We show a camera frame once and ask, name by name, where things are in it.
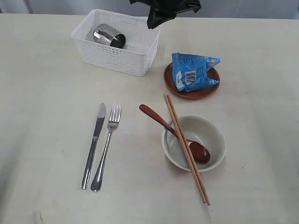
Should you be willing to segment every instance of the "butter knife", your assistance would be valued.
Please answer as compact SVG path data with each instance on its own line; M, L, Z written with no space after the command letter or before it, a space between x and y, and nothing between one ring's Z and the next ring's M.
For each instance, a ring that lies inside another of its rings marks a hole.
M92 166L93 166L94 152L95 152L95 148L97 146L97 142L98 142L98 139L99 139L100 132L101 132L102 127L103 127L103 123L104 123L104 120L105 120L105 114L106 114L105 104L101 104L100 105L100 110L99 110L99 113L98 113L98 117L97 117L97 123L95 124L95 128L94 128L93 140L92 140L92 144L91 144L90 149L89 149L87 163L86 163L84 176L83 176L83 180L82 180L82 184L81 184L81 189L82 190L85 190L87 188L87 185L88 185L90 172L91 172L91 169L92 169Z

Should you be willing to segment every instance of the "plastic basket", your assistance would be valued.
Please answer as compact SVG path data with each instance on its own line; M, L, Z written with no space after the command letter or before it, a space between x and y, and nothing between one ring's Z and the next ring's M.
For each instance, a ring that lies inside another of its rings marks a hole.
M93 31L101 23L110 25L126 36L124 49L93 41ZM161 27L148 29L146 18L94 9L71 36L75 39L83 62L141 77L145 76L154 60L160 32Z

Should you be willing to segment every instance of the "red spoon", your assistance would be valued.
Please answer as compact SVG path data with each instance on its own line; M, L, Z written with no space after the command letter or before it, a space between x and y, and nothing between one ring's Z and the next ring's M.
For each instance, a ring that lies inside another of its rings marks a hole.
M148 116L153 118L155 121L160 123L162 126L164 126L168 131L170 131L174 136L176 136L178 138L176 131L165 120L163 120L163 118L161 118L159 116L159 114L157 114L156 112L154 112L152 109L150 109L148 106L146 106L144 104L141 104L139 106L139 109L143 113L147 114ZM194 159L196 161L198 161L199 163L207 164L211 158L209 151L203 145L201 145L200 143L198 143L196 141L192 141L189 139L186 139L186 140L190 147L190 150L191 150L191 153L192 153Z

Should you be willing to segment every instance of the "gray wall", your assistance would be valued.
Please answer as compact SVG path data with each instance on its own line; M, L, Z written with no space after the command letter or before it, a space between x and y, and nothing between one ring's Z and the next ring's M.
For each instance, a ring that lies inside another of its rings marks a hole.
M180 16L291 19L298 16L299 6L299 0L201 0L200 2L202 9L198 13L187 12ZM130 5L129 0L0 0L0 7L7 13L36 14L88 14L95 8L135 16L145 16L149 12L149 6L141 3Z

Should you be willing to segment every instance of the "blue package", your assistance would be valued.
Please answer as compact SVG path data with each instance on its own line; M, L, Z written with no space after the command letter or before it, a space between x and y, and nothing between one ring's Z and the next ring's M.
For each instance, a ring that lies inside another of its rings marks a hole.
M220 63L216 57L181 53L172 54L172 77L179 91L202 90L219 83L208 78L207 71Z

